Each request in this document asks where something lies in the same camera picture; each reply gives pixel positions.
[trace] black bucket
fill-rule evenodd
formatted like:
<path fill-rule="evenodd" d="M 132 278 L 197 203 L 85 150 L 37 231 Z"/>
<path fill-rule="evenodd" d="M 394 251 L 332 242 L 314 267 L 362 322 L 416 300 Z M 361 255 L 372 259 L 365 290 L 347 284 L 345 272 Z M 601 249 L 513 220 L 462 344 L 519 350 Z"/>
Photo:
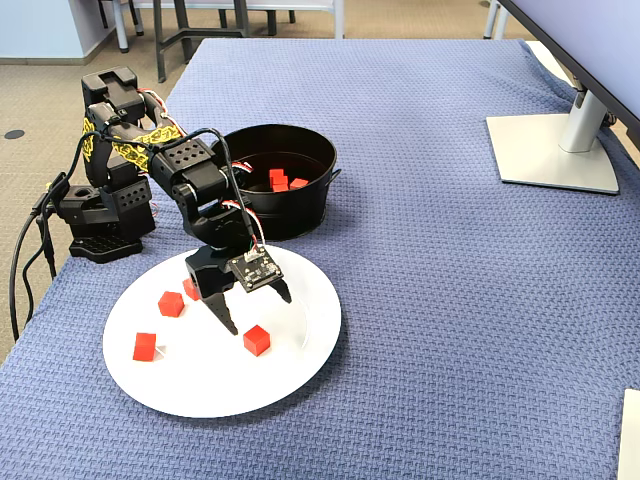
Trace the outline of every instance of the black bucket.
<path fill-rule="evenodd" d="M 322 223 L 336 149 L 325 137 L 291 125 L 258 125 L 225 135 L 234 162 L 248 162 L 253 172 L 241 190 L 251 200 L 267 240 L 287 240 L 310 232 Z M 218 155 L 222 148 L 213 148 Z M 284 169 L 289 181 L 307 180 L 304 187 L 274 193 L 269 170 Z"/>

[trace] circuit board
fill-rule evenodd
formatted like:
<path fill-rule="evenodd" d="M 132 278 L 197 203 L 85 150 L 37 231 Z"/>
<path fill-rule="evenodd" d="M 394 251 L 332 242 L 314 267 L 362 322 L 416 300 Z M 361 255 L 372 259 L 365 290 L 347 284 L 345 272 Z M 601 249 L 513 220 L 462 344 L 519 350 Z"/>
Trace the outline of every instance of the circuit board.
<path fill-rule="evenodd" d="M 232 258 L 227 266 L 247 293 L 270 285 L 283 277 L 280 267 L 264 247 Z"/>

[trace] red block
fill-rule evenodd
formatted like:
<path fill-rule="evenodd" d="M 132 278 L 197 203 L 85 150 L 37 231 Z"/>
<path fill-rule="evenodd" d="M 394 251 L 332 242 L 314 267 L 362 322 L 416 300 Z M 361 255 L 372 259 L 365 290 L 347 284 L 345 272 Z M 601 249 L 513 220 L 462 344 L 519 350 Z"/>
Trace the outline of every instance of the red block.
<path fill-rule="evenodd" d="M 198 295 L 198 289 L 193 284 L 191 277 L 187 278 L 182 282 L 182 286 L 184 287 L 184 292 L 191 298 L 191 300 L 200 300 L 200 295 Z"/>
<path fill-rule="evenodd" d="M 256 357 L 271 345 L 269 334 L 259 325 L 256 325 L 244 334 L 244 347 Z"/>
<path fill-rule="evenodd" d="M 284 177 L 284 169 L 282 168 L 272 168 L 269 170 L 269 186 L 273 188 L 276 183 L 283 183 L 279 181 L 280 178 Z"/>
<path fill-rule="evenodd" d="M 287 190 L 289 190 L 289 187 L 287 186 L 286 183 L 276 183 L 273 186 L 273 191 L 274 192 L 286 192 Z"/>
<path fill-rule="evenodd" d="M 160 313 L 165 317 L 179 317 L 184 308 L 182 295 L 176 292 L 164 292 L 158 302 Z"/>
<path fill-rule="evenodd" d="M 156 354 L 156 334 L 136 333 L 136 346 L 133 349 L 133 359 L 139 362 L 152 362 Z"/>
<path fill-rule="evenodd" d="M 296 178 L 293 182 L 291 182 L 291 188 L 301 188 L 304 187 L 307 183 L 309 183 L 307 180 L 304 180 L 303 178 Z"/>

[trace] monitor stand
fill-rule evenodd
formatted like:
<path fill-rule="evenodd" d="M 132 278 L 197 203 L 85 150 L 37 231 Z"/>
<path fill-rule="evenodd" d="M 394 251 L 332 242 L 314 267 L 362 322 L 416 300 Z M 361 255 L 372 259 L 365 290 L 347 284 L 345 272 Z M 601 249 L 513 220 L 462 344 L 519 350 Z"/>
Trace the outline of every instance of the monitor stand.
<path fill-rule="evenodd" d="M 606 113 L 595 95 L 581 92 L 569 114 L 487 117 L 502 181 L 617 194 L 596 138 Z"/>

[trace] bucket handle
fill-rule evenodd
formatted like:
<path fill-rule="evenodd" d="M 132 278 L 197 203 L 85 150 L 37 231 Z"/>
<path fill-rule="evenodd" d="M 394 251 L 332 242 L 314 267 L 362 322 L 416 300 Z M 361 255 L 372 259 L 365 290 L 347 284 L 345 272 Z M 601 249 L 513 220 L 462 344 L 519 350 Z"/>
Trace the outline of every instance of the bucket handle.
<path fill-rule="evenodd" d="M 334 172 L 331 174 L 331 176 L 329 177 L 329 181 L 327 182 L 327 184 L 325 185 L 325 187 L 329 187 L 329 185 L 331 185 L 331 183 L 336 179 L 336 177 L 338 175 L 340 175 L 340 172 L 342 172 L 342 169 L 339 168 L 338 170 L 334 170 Z"/>

